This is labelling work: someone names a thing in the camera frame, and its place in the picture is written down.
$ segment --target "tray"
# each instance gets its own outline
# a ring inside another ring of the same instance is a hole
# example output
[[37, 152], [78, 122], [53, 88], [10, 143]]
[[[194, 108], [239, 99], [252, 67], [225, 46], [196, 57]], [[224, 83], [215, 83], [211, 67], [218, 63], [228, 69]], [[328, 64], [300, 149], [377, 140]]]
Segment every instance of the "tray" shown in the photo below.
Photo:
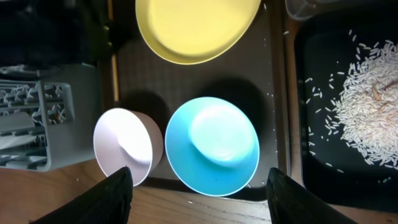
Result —
[[[174, 111], [192, 98], [216, 96], [243, 110], [259, 136], [261, 158], [249, 185], [228, 198], [252, 202], [266, 200], [271, 167], [290, 175], [282, 7], [274, 0], [264, 3], [269, 7], [265, 10], [261, 4], [251, 27], [232, 48], [209, 62], [187, 66], [153, 53], [137, 28], [134, 1], [115, 0], [114, 21], [129, 29], [133, 38], [117, 54], [117, 69], [107, 63], [100, 66], [103, 82], [108, 83], [103, 90], [110, 91], [109, 75], [117, 75], [114, 87], [119, 88], [120, 107], [149, 115], [163, 135]], [[109, 101], [108, 95], [104, 102], [111, 105]], [[194, 193], [179, 181], [165, 154], [142, 185]]]
[[[349, 64], [356, 62], [356, 47], [362, 42], [373, 46], [386, 39], [396, 42], [398, 30], [388, 24], [397, 24], [396, 2], [370, 4], [349, 11], [331, 12], [308, 20], [299, 30], [295, 39], [295, 58], [297, 68], [297, 89], [300, 112], [300, 137], [302, 146], [303, 184], [313, 194], [327, 203], [350, 207], [368, 208], [387, 212], [398, 212], [398, 171], [383, 166], [369, 166], [356, 149], [348, 148], [340, 140], [343, 132], [328, 136], [324, 127], [326, 110], [332, 109], [330, 100], [340, 98]], [[352, 29], [357, 35], [349, 36]], [[332, 90], [328, 84], [333, 73]], [[323, 98], [313, 98], [312, 88], [316, 85]], [[308, 126], [313, 136], [308, 135]], [[308, 146], [308, 141], [315, 146]], [[312, 156], [309, 150], [316, 153]], [[384, 179], [391, 178], [385, 184]]]

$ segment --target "rice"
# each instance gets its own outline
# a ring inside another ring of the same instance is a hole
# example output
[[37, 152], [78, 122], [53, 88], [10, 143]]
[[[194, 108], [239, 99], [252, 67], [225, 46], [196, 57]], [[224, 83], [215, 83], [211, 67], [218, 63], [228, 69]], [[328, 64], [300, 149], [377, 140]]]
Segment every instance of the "rice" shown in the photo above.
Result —
[[346, 77], [340, 99], [331, 100], [332, 111], [343, 125], [341, 139], [361, 153], [367, 164], [396, 168], [398, 53], [390, 40], [378, 46], [379, 42], [374, 44], [365, 61], [350, 64], [353, 73]]

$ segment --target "gray plastic basket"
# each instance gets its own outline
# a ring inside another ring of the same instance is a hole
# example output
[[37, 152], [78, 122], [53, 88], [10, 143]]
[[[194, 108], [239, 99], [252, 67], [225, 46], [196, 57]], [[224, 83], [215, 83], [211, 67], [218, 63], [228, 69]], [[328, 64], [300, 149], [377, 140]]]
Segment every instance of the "gray plastic basket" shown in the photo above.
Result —
[[48, 171], [95, 158], [93, 132], [102, 112], [97, 70], [68, 65], [40, 75], [46, 78], [0, 80], [0, 116], [27, 113], [35, 124], [0, 132], [0, 138], [35, 136], [28, 144], [0, 149], [0, 167]]

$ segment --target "wooden surface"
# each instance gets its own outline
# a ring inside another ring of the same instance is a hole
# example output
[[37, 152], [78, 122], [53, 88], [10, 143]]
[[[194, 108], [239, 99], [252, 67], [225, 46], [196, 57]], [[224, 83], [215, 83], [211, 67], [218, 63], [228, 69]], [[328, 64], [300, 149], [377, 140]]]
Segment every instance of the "wooden surface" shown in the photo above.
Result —
[[[294, 35], [285, 17], [292, 177], [301, 183]], [[0, 223], [28, 223], [55, 210], [104, 179], [95, 160], [47, 173], [0, 169]], [[333, 206], [359, 223], [398, 223], [398, 215]], [[271, 223], [266, 203], [244, 203], [164, 190], [136, 188], [129, 223]]]

